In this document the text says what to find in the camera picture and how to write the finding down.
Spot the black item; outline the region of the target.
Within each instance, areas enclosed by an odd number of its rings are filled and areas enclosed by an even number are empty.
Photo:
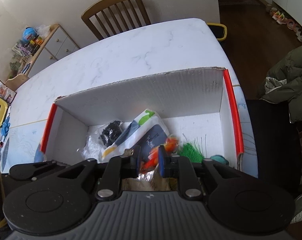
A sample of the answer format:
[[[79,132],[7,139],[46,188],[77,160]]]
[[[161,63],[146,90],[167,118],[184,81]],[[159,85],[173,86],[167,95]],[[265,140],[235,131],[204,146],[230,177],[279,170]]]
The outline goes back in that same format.
[[[106,125],[89,128],[84,148],[78,150],[82,159],[107,163],[114,157],[117,154],[114,142],[122,134],[120,124],[120,121],[115,120]]]

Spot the white wooden sideboard cabinet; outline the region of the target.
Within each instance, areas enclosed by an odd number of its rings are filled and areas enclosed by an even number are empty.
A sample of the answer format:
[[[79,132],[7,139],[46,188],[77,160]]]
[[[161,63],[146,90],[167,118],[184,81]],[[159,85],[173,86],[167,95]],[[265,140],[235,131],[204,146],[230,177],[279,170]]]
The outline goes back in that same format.
[[[33,77],[43,69],[79,50],[79,46],[59,24],[50,26],[50,33],[38,51],[22,69],[22,74]]]

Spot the red cardboard storage box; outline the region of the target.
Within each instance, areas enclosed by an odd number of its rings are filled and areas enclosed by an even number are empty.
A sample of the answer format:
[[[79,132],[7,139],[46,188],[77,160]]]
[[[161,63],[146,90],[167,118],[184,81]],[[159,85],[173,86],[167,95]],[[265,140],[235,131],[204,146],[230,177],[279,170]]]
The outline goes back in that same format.
[[[148,155],[170,136],[192,142],[206,157],[258,175],[246,102],[225,68],[176,70],[60,96],[51,106],[40,150],[74,165],[107,162],[135,145]]]

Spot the red printed gift bag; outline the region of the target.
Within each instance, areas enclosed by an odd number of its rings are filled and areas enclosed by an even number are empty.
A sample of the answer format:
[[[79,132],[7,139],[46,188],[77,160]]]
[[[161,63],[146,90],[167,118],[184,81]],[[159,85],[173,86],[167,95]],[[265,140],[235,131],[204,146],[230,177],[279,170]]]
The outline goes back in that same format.
[[[11,104],[16,97],[16,92],[0,81],[0,98],[6,101],[8,104]]]

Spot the white blue plastic pouch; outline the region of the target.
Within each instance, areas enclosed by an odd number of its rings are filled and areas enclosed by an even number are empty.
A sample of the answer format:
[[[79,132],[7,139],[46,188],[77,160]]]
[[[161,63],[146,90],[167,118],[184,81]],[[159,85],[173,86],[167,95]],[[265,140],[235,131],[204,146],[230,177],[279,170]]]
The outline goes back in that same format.
[[[145,109],[114,142],[117,146],[115,157],[124,154],[125,149],[139,145],[145,158],[152,148],[163,144],[168,136],[169,130],[158,113]]]

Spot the blue globe toy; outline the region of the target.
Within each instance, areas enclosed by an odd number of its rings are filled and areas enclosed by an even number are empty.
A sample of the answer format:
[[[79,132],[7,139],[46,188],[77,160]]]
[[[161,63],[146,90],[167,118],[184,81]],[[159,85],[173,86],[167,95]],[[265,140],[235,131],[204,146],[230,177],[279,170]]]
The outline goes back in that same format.
[[[27,27],[22,34],[22,41],[28,43],[37,37],[37,33],[33,27]]]

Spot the light wooden child chair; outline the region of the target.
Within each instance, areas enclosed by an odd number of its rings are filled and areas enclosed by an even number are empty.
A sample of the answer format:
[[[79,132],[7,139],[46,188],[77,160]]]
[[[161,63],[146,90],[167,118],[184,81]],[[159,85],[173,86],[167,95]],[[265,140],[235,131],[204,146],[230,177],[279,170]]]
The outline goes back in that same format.
[[[26,83],[26,81],[28,81],[28,77],[25,74],[18,74],[17,76],[8,79],[5,82],[5,85],[13,90],[16,91],[22,84]]]

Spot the brown wooden dining chair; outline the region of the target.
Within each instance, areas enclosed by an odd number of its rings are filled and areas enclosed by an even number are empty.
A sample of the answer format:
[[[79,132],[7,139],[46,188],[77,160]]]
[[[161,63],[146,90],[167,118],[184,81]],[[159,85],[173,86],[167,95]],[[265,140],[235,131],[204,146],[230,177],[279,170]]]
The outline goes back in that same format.
[[[99,41],[151,24],[142,0],[100,0],[81,19]]]

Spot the yellow rimmed stool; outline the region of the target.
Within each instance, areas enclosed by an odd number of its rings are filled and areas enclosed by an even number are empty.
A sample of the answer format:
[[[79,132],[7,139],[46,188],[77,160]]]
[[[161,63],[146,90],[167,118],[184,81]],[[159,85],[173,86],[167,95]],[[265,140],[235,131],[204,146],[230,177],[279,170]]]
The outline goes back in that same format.
[[[220,41],[226,40],[227,37],[227,26],[221,23],[207,23],[213,35]]]

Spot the teal round plastic object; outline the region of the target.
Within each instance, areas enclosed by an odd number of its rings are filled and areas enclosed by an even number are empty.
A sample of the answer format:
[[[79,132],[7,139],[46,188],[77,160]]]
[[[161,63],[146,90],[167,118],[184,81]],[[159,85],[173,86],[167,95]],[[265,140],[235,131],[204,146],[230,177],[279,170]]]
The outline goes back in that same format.
[[[212,155],[210,159],[215,160],[224,165],[229,165],[229,161],[225,159],[222,155]]]

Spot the silver foil snack packet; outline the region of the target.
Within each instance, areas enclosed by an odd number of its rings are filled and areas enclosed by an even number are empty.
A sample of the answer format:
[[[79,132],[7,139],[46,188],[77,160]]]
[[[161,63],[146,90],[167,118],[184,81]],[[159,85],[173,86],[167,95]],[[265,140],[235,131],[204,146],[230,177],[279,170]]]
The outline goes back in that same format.
[[[132,149],[125,149],[121,157],[130,157],[132,154]],[[146,173],[140,171],[136,178],[124,178],[121,189],[123,191],[174,191],[177,189],[177,182],[174,178],[162,178],[156,166],[154,170]]]

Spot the olive green jacket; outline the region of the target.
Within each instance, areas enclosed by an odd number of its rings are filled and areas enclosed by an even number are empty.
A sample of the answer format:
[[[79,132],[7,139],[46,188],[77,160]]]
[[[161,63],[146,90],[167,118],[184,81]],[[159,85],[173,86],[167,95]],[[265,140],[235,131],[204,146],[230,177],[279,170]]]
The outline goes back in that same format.
[[[290,51],[267,72],[257,94],[270,103],[287,102],[291,120],[302,121],[302,46]]]

